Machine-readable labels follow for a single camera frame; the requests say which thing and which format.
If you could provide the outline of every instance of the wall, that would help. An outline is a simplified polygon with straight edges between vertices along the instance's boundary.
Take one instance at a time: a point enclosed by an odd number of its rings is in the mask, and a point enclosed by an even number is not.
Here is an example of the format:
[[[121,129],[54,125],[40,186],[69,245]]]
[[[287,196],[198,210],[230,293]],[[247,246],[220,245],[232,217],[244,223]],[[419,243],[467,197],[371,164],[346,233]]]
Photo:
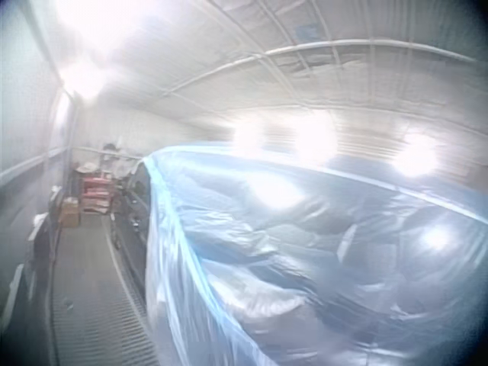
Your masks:
[[[125,153],[144,156],[165,146],[208,140],[206,130],[135,109],[94,106],[79,116],[74,146],[102,149],[113,143]],[[94,154],[75,151],[73,159],[83,162]]]
[[[32,255],[34,216],[66,180],[75,110],[21,6],[0,9],[0,311],[16,267]]]

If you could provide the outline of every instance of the shelf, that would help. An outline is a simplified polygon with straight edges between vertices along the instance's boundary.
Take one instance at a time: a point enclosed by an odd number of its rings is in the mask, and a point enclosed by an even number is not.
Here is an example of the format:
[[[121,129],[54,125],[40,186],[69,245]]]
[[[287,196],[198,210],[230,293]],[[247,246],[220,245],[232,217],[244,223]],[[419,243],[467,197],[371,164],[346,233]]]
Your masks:
[[[83,178],[83,183],[91,183],[94,185],[112,185],[113,182],[110,179],[104,178]]]
[[[84,193],[82,196],[84,198],[99,198],[99,199],[106,198],[108,200],[110,200],[110,198],[111,198],[111,195],[109,192],[107,192],[107,193]]]

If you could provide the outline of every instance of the car door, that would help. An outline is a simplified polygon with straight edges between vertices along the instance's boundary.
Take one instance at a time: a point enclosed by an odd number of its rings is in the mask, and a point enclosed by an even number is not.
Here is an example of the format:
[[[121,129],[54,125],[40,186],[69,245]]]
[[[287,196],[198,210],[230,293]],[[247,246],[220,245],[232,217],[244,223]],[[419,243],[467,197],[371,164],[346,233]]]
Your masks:
[[[146,247],[149,232],[150,186],[149,173],[144,164],[139,165],[132,177],[127,199],[130,200],[129,220],[137,232],[141,245]]]
[[[142,300],[145,297],[149,197],[149,175],[145,165],[140,163],[119,195],[120,209],[114,218],[122,256]]]

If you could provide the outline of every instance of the car window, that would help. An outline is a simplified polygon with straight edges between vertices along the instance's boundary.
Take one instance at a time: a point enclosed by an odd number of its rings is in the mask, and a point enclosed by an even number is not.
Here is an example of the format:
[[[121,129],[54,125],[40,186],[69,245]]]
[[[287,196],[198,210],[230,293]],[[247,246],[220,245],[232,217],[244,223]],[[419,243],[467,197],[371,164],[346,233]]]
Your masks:
[[[150,187],[149,187],[149,173],[147,172],[146,166],[140,164],[137,167],[136,172],[132,176],[130,183],[130,189],[136,194],[141,200],[149,205],[150,202]]]
[[[141,181],[136,181],[136,184],[134,185],[134,193],[141,198],[146,196],[146,187],[144,187],[144,184]]]

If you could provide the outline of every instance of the cardboard box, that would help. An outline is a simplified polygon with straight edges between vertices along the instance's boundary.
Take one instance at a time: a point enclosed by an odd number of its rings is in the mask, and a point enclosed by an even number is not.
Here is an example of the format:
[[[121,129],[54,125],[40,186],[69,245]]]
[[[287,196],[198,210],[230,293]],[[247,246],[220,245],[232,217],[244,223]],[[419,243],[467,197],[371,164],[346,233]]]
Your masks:
[[[78,227],[80,222],[80,212],[78,199],[68,197],[63,201],[61,206],[61,215],[59,221],[63,227]]]

